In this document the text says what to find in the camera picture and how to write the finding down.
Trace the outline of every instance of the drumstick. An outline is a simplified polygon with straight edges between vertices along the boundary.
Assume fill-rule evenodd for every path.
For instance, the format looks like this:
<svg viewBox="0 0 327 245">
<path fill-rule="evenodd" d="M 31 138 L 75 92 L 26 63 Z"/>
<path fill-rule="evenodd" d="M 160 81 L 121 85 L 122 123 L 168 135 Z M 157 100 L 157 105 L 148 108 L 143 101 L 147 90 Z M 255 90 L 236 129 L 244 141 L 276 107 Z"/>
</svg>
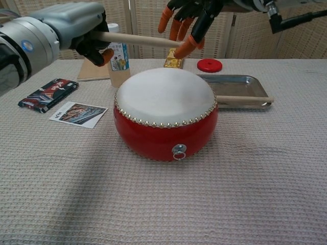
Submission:
<svg viewBox="0 0 327 245">
<path fill-rule="evenodd" d="M 227 96 L 217 95 L 217 102 L 230 103 L 230 102 L 261 102 L 261 103 L 273 103 L 274 97 L 251 97 L 251 96 Z"/>
<path fill-rule="evenodd" d="M 171 48 L 179 47 L 183 44 L 183 42 L 176 42 L 159 37 L 146 37 L 113 32 L 93 32 L 92 38 L 105 42 L 124 42 L 136 45 L 149 45 Z"/>
</svg>

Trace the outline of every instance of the red bottle cap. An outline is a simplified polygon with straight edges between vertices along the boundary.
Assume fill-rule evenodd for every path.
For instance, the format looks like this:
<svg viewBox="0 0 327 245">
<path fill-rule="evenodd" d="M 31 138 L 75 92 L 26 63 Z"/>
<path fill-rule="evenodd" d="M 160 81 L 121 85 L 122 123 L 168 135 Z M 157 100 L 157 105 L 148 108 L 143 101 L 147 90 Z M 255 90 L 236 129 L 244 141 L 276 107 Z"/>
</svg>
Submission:
<svg viewBox="0 0 327 245">
<path fill-rule="evenodd" d="M 215 59 L 202 59 L 198 62 L 198 69 L 204 72 L 218 72 L 223 68 L 223 64 Z"/>
</svg>

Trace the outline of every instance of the silver tray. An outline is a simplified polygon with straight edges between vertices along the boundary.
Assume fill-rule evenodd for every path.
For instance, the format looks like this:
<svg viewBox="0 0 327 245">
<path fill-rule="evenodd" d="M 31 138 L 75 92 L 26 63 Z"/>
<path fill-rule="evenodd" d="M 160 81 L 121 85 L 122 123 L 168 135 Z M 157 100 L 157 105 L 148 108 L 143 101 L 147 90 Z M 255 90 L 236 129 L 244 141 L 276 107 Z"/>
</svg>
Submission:
<svg viewBox="0 0 327 245">
<path fill-rule="evenodd" d="M 204 79 L 216 95 L 268 97 L 258 79 L 245 75 L 198 75 Z M 220 108 L 267 109 L 271 103 L 249 102 L 246 104 L 219 103 Z"/>
</svg>

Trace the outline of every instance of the drum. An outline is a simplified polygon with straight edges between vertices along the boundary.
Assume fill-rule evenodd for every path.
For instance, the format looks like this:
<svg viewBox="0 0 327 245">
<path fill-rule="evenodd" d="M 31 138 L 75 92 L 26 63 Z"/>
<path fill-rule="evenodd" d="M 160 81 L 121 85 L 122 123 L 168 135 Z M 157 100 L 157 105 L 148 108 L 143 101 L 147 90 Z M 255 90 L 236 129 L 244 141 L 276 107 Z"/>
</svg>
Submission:
<svg viewBox="0 0 327 245">
<path fill-rule="evenodd" d="M 156 68 L 126 80 L 114 98 L 116 129 L 134 152 L 158 160 L 182 160 L 210 140 L 218 119 L 216 96 L 189 71 Z"/>
</svg>

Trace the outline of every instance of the bottle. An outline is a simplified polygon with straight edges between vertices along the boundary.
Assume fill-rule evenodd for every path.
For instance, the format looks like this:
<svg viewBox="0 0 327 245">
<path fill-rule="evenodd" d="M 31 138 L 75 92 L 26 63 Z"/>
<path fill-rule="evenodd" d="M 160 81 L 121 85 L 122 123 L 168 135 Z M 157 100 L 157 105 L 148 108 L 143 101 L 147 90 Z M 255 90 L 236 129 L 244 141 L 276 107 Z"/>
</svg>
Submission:
<svg viewBox="0 0 327 245">
<path fill-rule="evenodd" d="M 109 32 L 119 33 L 119 25 L 116 23 L 109 23 L 108 29 Z M 108 62 L 111 84 L 113 87 L 119 88 L 131 77 L 127 45 L 125 43 L 112 42 L 108 48 L 111 48 L 114 51 L 113 57 L 110 62 Z"/>
</svg>

